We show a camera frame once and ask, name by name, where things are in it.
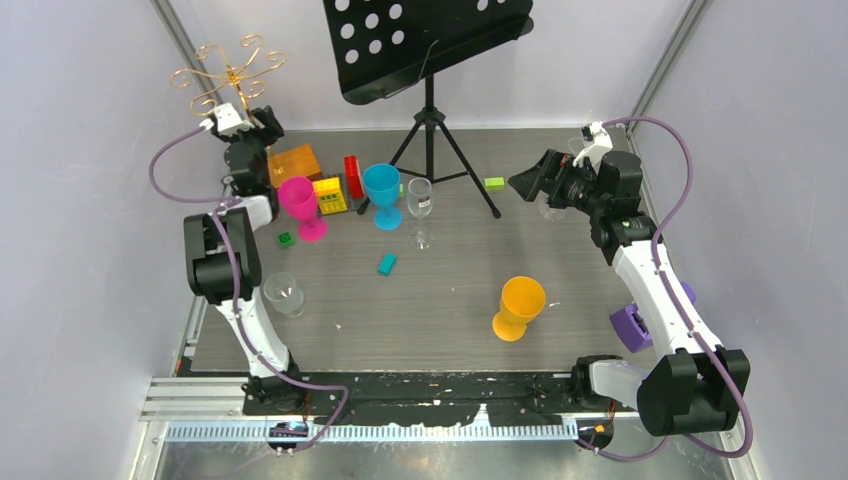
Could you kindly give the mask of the gold wine glass rack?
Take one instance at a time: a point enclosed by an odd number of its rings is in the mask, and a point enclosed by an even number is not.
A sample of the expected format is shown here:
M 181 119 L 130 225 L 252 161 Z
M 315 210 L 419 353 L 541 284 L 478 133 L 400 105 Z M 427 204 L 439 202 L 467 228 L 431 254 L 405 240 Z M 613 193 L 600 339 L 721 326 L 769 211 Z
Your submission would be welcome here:
M 262 36 L 257 34 L 245 36 L 241 40 L 241 46 L 250 50 L 251 54 L 241 65 L 232 64 L 219 45 L 203 45 L 194 52 L 195 60 L 203 63 L 216 54 L 222 61 L 223 70 L 219 73 L 210 73 L 201 68 L 182 68 L 171 75 L 169 84 L 176 89 L 186 89 L 193 82 L 200 83 L 206 80 L 209 84 L 202 87 L 201 94 L 191 100 L 190 109 L 194 114 L 204 120 L 214 107 L 231 103 L 243 118 L 249 119 L 254 124 L 254 127 L 261 127 L 254 118 L 255 108 L 250 106 L 250 102 L 257 99 L 266 89 L 266 84 L 261 77 L 278 69 L 286 62 L 286 56 L 281 51 L 270 51 L 264 54 L 263 45 Z M 273 148 L 277 141 L 267 148 L 266 165 L 228 166 L 225 163 L 227 173 L 222 178 L 224 187 L 231 193 L 251 196 L 276 189 L 286 179 L 293 176 L 317 180 L 323 175 L 317 157 L 310 146 L 301 145 L 275 153 Z

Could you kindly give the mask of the clear stemless wine glass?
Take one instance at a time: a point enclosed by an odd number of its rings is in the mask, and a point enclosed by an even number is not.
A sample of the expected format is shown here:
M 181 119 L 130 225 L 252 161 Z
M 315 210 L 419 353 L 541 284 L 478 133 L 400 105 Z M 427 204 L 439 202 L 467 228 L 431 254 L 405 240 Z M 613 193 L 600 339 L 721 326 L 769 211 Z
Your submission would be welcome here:
M 272 307 L 283 315 L 297 317 L 304 311 L 304 292 L 289 273 L 270 275 L 264 282 L 263 293 Z

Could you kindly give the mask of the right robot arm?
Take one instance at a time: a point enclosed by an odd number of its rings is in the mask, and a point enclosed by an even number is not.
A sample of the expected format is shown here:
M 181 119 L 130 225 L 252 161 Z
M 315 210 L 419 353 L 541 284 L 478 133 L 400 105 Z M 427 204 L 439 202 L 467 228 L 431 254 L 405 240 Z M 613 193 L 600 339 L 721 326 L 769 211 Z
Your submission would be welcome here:
M 614 399 L 636 410 L 658 437 L 727 431 L 738 422 L 749 430 L 749 360 L 724 347 L 686 295 L 654 221 L 640 209 L 642 179 L 642 162 L 632 153 L 614 150 L 593 166 L 549 149 L 508 180 L 527 202 L 544 193 L 550 206 L 588 216 L 595 246 L 630 291 L 652 338 L 651 370 L 615 357 L 579 360 L 572 400 L 591 411 Z

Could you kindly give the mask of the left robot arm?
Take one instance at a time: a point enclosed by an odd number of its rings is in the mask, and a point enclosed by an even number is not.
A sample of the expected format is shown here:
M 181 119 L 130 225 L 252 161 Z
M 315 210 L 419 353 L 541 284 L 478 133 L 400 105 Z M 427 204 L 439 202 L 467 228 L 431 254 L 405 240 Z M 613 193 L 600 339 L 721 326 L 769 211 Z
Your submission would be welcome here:
M 215 210 L 183 221 L 188 285 L 225 317 L 245 353 L 248 374 L 241 389 L 248 410 L 293 414 L 305 405 L 307 389 L 265 307 L 255 241 L 256 230 L 279 213 L 266 150 L 283 130 L 271 108 L 243 115 L 230 103 L 214 107 L 202 126 L 227 144 L 230 195 Z

